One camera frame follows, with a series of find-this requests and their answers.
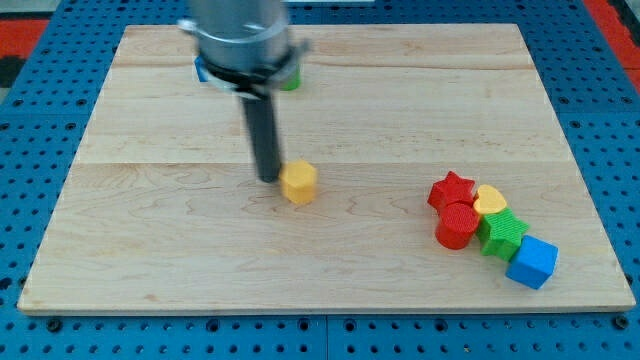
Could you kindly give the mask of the green block behind arm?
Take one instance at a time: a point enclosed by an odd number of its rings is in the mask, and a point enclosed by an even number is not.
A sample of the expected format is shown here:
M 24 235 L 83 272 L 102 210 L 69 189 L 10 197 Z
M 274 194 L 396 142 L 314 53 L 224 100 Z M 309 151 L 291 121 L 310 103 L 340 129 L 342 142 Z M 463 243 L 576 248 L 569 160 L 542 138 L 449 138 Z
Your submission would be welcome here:
M 285 82 L 280 85 L 281 91 L 296 90 L 301 84 L 301 67 L 297 66 Z

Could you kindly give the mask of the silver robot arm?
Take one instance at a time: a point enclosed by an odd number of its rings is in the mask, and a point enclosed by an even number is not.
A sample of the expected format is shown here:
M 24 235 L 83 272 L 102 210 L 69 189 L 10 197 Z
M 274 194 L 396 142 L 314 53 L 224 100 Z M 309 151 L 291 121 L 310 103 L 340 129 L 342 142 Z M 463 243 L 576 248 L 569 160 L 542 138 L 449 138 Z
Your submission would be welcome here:
M 263 99 L 295 77 L 310 41 L 295 41 L 280 0 L 189 0 L 178 27 L 196 39 L 210 84 Z

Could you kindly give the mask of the blue block behind arm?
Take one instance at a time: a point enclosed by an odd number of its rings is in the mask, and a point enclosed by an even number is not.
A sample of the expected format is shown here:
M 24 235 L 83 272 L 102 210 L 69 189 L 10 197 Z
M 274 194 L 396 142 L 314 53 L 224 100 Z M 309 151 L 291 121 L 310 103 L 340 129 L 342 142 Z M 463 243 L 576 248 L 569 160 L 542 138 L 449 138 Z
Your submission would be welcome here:
M 194 59 L 194 68 L 196 70 L 198 81 L 201 83 L 208 82 L 208 72 L 207 72 L 205 63 L 200 56 L 197 56 Z

